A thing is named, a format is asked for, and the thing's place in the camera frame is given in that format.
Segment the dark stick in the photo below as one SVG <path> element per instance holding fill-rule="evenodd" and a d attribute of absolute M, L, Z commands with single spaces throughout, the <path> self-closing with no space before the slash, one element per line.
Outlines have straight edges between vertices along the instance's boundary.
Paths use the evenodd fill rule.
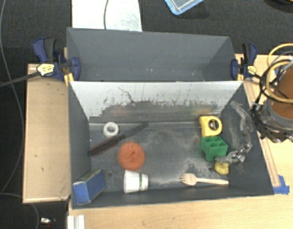
<path fill-rule="evenodd" d="M 141 130 L 143 130 L 147 126 L 148 126 L 148 122 L 143 122 L 141 125 L 130 129 L 129 131 L 125 132 L 122 135 L 110 137 L 110 138 L 104 140 L 103 142 L 100 142 L 100 143 L 96 144 L 95 146 L 91 147 L 88 151 L 88 154 L 90 156 L 97 155 L 97 154 L 107 150 L 109 147 L 113 147 L 121 140 L 140 132 Z"/>

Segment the wooden table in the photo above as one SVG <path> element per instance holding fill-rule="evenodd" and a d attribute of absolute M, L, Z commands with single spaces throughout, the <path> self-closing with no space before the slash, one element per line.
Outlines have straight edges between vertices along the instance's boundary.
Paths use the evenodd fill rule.
<path fill-rule="evenodd" d="M 266 68 L 265 59 L 260 55 L 255 61 L 259 74 Z M 29 68 L 33 72 L 35 65 Z M 258 93 L 258 86 L 249 81 L 244 84 L 252 101 Z M 25 203 L 66 200 L 70 194 L 65 93 L 64 84 L 51 78 L 37 77 L 28 81 Z M 80 210 L 70 207 L 69 214 L 84 214 L 87 229 L 293 229 L 293 144 L 289 141 L 282 144 L 262 141 L 262 148 L 273 185 L 279 185 L 278 171 L 291 187 L 289 195 Z"/>

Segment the white paper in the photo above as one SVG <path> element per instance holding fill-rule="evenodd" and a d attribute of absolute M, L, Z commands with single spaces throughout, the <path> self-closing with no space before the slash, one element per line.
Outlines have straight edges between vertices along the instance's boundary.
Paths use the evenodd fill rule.
<path fill-rule="evenodd" d="M 107 0 L 72 0 L 74 28 L 104 29 Z M 138 0 L 109 0 L 106 28 L 110 30 L 142 31 Z"/>

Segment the blue clamp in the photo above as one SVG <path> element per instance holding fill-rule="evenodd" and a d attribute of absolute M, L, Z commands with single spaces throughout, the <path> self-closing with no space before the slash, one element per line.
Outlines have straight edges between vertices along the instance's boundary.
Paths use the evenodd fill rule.
<path fill-rule="evenodd" d="M 55 51 L 55 38 L 39 38 L 33 44 L 33 51 L 40 63 L 52 63 L 54 64 L 54 74 L 50 77 L 64 80 L 64 73 L 62 68 L 66 68 L 73 73 L 73 78 L 77 81 L 80 78 L 81 65 L 79 59 L 76 57 L 71 58 L 71 63 L 68 63 L 62 53 Z"/>
<path fill-rule="evenodd" d="M 253 77 L 256 73 L 256 68 L 253 66 L 257 58 L 257 48 L 252 43 L 243 43 L 244 58 L 241 58 L 241 64 L 238 60 L 233 59 L 230 65 L 230 74 L 233 80 L 237 80 L 238 75 L 243 75 L 243 78 Z"/>
<path fill-rule="evenodd" d="M 285 194 L 288 195 L 290 193 L 290 186 L 286 186 L 283 176 L 278 175 L 280 180 L 280 187 L 273 187 L 274 194 Z"/>

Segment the blue tape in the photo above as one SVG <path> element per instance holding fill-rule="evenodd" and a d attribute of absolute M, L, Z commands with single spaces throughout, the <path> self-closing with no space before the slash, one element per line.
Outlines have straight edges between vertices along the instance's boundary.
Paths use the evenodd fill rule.
<path fill-rule="evenodd" d="M 288 195 L 290 193 L 290 186 L 285 185 L 285 181 L 283 176 L 278 175 L 278 178 L 280 180 L 280 187 L 273 187 L 274 194 L 285 194 Z"/>

